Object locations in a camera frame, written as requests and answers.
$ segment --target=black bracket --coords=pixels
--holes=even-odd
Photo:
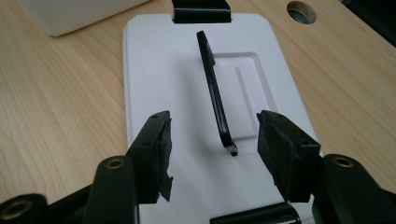
[[[172,0],[174,23],[231,22],[230,6],[224,0]]]
[[[230,135],[230,129],[228,128],[227,119],[225,117],[224,108],[220,97],[218,82],[216,81],[215,70],[213,69],[213,65],[215,65],[213,52],[210,49],[204,31],[198,32],[197,38],[202,61],[204,63],[210,98],[212,99],[212,105],[216,115],[216,122],[219,128],[221,143],[231,153],[232,156],[237,156],[238,149],[236,148],[236,145]]]

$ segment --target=wooden desk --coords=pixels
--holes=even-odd
[[[336,0],[228,0],[267,18],[325,153],[360,161],[396,192],[396,48]],[[38,192],[50,203],[89,185],[97,164],[126,152],[122,30],[136,14],[172,13],[152,0],[74,33],[41,33],[16,1],[0,0],[0,202]]]

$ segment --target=white tray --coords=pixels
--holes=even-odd
[[[147,118],[169,110],[173,148],[170,203],[140,205],[141,223],[209,223],[209,219],[281,203],[257,152],[263,109],[287,116],[316,139],[271,25],[256,14],[231,23],[174,24],[167,14],[139,15],[124,30],[128,146]],[[205,31],[230,132],[239,151],[222,146],[196,33]],[[313,222],[311,203],[293,205]]]

